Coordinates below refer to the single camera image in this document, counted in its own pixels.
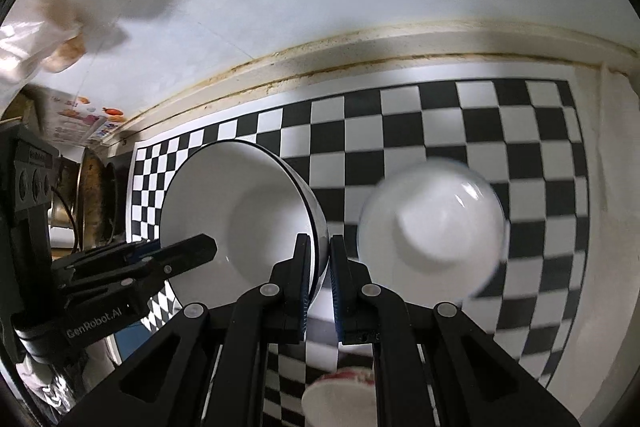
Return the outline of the white bowl with black rim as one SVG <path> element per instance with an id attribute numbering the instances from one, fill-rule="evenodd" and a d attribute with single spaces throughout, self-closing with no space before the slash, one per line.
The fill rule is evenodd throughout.
<path id="1" fill-rule="evenodd" d="M 318 295 L 328 266 L 326 217 L 308 184 L 269 150 L 226 140 L 200 148 L 180 166 L 160 210 L 160 243 L 201 233 L 215 239 L 217 251 L 213 260 L 170 278 L 183 306 L 228 305 L 266 283 L 273 265 L 293 256 L 300 234 L 311 243 L 309 295 Z"/>

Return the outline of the white bowl red pattern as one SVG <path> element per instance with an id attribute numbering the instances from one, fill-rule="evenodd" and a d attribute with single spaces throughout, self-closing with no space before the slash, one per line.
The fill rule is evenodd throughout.
<path id="1" fill-rule="evenodd" d="M 302 396 L 302 409 L 314 427 L 374 427 L 375 378 L 367 367 L 343 367 L 311 384 Z"/>

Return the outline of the wooden cutting board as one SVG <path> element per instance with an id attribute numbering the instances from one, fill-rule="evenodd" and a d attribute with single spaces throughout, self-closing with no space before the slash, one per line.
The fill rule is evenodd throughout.
<path id="1" fill-rule="evenodd" d="M 77 187 L 76 225 L 83 251 L 106 246 L 114 239 L 118 185 L 114 165 L 104 164 L 93 150 L 85 149 Z"/>

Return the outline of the white bowl blue pattern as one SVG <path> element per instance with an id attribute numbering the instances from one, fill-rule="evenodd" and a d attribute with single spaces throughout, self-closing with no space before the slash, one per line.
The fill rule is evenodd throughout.
<path id="1" fill-rule="evenodd" d="M 383 180 L 363 206 L 357 253 L 371 280 L 408 303 L 460 303 L 494 276 L 508 225 L 491 185 L 432 158 Z"/>

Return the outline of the colourful sticker poster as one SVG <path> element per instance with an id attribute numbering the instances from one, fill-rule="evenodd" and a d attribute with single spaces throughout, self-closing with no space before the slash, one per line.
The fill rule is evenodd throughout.
<path id="1" fill-rule="evenodd" d="M 50 91 L 42 102 L 41 130 L 54 143 L 98 143 L 126 121 L 119 108 L 101 106 L 85 96 Z"/>

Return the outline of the black white checkered mat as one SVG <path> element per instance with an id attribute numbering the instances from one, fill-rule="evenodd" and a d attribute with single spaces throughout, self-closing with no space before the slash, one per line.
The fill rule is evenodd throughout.
<path id="1" fill-rule="evenodd" d="M 247 103 L 139 145 L 130 230 L 156 239 L 168 187 L 199 148 L 244 140 L 311 187 L 376 283 L 449 300 L 547 387 L 576 314 L 588 173 L 570 85 L 455 79 Z"/>

